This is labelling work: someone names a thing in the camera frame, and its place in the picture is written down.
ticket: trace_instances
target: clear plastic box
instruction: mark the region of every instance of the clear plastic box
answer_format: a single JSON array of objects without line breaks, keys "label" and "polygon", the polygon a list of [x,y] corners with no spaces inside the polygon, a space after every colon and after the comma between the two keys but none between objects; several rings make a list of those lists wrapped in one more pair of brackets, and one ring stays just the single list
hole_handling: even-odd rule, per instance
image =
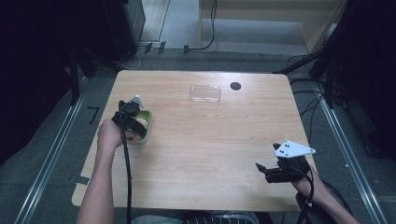
[{"label": "clear plastic box", "polygon": [[219,105],[220,87],[212,85],[191,86],[190,102],[195,105]]}]

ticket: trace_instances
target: gray carpet floor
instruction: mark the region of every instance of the gray carpet floor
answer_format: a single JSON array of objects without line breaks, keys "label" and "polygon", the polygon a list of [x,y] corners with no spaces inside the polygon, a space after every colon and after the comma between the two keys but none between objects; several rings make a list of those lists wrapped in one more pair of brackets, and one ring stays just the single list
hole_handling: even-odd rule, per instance
[{"label": "gray carpet floor", "polygon": [[[247,73],[268,73],[286,66],[289,55],[266,55],[231,52],[203,53],[191,51],[183,54],[181,50],[166,49],[158,54],[157,49],[144,54],[140,52],[139,59],[133,58],[124,63],[127,67],[137,67],[140,70],[180,70],[180,71],[231,71]],[[73,176],[79,174],[96,133],[99,119],[103,113],[112,85],[117,76],[101,64],[97,64],[98,73],[88,78],[81,108],[71,126],[62,151],[56,160],[50,174],[49,181],[42,195],[29,217],[30,223],[74,223],[78,214],[78,207],[71,203],[75,184]],[[306,68],[300,68],[298,74],[306,74]],[[294,91],[313,90],[311,82],[296,82],[292,85]],[[317,96],[312,92],[295,94],[296,104],[300,111]],[[14,223],[26,199],[30,187],[46,159],[51,144],[60,129],[71,100],[68,92],[57,104],[52,113],[36,132],[30,144],[10,158],[0,168],[0,219],[1,223]],[[90,124],[94,111],[88,106],[99,107],[96,119]],[[367,156],[361,136],[357,132],[352,119],[340,106],[334,109],[339,121],[346,132],[348,140],[354,148],[356,156],[370,181],[381,207],[389,223],[396,223],[396,216],[392,212],[395,204],[394,186],[392,178],[396,165],[387,159],[375,159]],[[373,223],[363,199],[351,177],[346,161],[332,134],[332,130],[324,116],[321,107],[315,111],[311,126],[311,114],[302,116],[302,122],[307,136],[312,132],[311,147],[317,150],[314,155],[318,172],[327,182],[332,183],[344,195],[352,209],[354,216],[361,223]],[[134,214],[159,212],[153,210],[134,209]],[[116,223],[122,223],[126,218],[125,208],[116,208]],[[275,223],[294,223],[298,214],[271,213]]]}]

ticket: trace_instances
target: black curtain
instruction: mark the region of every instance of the black curtain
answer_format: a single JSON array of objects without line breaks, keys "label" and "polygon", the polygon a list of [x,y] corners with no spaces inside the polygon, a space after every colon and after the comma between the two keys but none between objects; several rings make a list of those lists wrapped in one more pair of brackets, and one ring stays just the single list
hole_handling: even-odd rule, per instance
[{"label": "black curtain", "polygon": [[69,47],[38,1],[0,3],[0,163],[25,147],[70,87]]}]

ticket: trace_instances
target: black cable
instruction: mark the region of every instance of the black cable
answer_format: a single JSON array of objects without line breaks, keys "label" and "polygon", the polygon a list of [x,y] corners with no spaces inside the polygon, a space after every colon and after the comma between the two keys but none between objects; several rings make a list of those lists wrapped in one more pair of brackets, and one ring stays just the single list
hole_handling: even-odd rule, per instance
[{"label": "black cable", "polygon": [[313,93],[324,94],[324,91],[294,91],[293,94],[304,93],[304,92],[313,92]]},{"label": "black cable", "polygon": [[320,103],[320,101],[324,98],[324,96],[321,96],[318,98],[317,102],[315,103],[315,105],[313,106],[313,110],[312,110],[312,114],[311,114],[311,123],[309,125],[309,135],[308,135],[308,143],[311,142],[311,135],[312,135],[312,124],[314,123],[314,114],[315,114],[315,110],[317,109],[318,103]]},{"label": "black cable", "polygon": [[126,173],[128,176],[128,203],[127,203],[127,224],[130,224],[132,221],[131,216],[131,203],[132,203],[132,175],[131,175],[131,164],[129,162],[129,151],[126,142],[126,135],[125,135],[125,126],[122,119],[121,113],[121,101],[119,101],[119,113],[120,113],[120,134],[121,134],[121,141],[124,147],[124,155],[125,155],[125,165],[126,165]]},{"label": "black cable", "polygon": [[313,109],[313,107],[310,107],[316,100],[323,98],[324,96],[320,95],[318,97],[316,97],[313,101],[311,101],[306,107],[305,110],[303,110],[303,112],[300,113],[300,116],[304,115],[306,112],[310,111],[311,109]]}]

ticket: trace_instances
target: power cord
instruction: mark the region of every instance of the power cord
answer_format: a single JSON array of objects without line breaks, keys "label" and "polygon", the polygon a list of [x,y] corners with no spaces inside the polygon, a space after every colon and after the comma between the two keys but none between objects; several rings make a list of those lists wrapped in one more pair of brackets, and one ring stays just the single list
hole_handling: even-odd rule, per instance
[{"label": "power cord", "polygon": [[121,141],[124,148],[124,156],[125,156],[125,165],[126,165],[126,172],[128,177],[128,203],[127,203],[127,224],[132,223],[132,216],[131,216],[131,204],[132,204],[132,175],[131,175],[131,163],[129,161],[129,151],[126,142],[126,135],[125,135],[125,124],[123,123],[122,113],[121,113],[121,106],[122,101],[119,101],[119,113],[120,113],[120,134],[121,134]]}]

